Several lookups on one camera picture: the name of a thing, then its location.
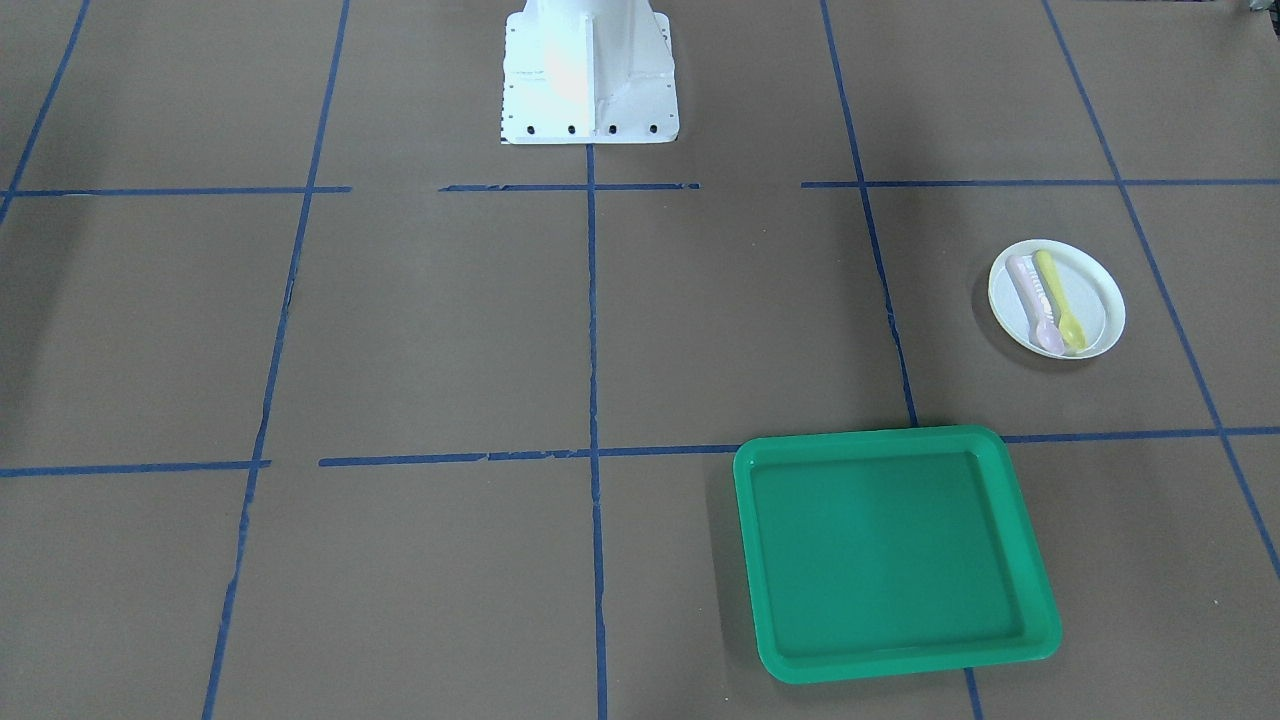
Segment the pink plastic spoon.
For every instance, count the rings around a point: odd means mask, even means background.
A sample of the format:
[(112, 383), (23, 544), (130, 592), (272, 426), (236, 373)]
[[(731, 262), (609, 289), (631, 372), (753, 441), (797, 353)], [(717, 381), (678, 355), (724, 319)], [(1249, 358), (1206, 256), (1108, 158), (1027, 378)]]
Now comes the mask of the pink plastic spoon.
[(1011, 256), (1005, 261), (1005, 268), (1027, 314), (1029, 341), (1046, 354), (1065, 356), (1065, 338), (1032, 258)]

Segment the yellow plastic spoon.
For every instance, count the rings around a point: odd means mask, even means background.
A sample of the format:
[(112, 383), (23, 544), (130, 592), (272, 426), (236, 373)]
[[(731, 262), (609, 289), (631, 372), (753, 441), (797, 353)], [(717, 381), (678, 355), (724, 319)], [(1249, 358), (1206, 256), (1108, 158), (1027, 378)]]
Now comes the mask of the yellow plastic spoon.
[(1050, 304), (1053, 306), (1057, 329), (1066, 351), (1070, 354), (1083, 352), (1085, 350), (1085, 332), (1070, 306), (1068, 291), (1053, 255), (1048, 250), (1041, 249), (1032, 258), (1050, 296)]

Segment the white round plate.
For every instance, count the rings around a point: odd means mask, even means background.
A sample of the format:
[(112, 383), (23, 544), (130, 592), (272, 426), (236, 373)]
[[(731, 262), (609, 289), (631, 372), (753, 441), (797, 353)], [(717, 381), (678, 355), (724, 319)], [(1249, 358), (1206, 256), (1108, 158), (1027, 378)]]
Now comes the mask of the white round plate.
[[(1080, 354), (1053, 356), (1037, 348), (1028, 338), (1028, 320), (1005, 261), (1011, 256), (1033, 256), (1048, 250), (1066, 287), (1070, 306), (1085, 332), (1085, 350)], [(1108, 352), (1123, 336), (1126, 307), (1123, 293), (1111, 274), (1087, 252), (1055, 240), (1023, 240), (1005, 249), (991, 264), (986, 297), (995, 320), (1018, 345), (1041, 357), (1076, 361)]]

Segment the green plastic tray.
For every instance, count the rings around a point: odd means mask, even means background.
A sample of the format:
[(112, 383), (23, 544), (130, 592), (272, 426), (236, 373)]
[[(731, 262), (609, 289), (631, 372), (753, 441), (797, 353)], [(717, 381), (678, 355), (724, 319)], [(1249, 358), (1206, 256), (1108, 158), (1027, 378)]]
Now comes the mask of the green plastic tray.
[(762, 437), (733, 456), (764, 669), (803, 685), (1039, 661), (1059, 607), (1009, 448), (977, 425)]

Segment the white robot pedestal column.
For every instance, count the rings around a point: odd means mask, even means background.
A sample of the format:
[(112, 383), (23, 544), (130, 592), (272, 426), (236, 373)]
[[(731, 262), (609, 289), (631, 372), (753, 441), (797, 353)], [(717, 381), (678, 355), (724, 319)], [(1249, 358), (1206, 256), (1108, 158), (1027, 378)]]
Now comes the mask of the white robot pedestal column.
[(649, 1), (527, 1), (504, 31), (502, 143), (678, 138), (672, 28)]

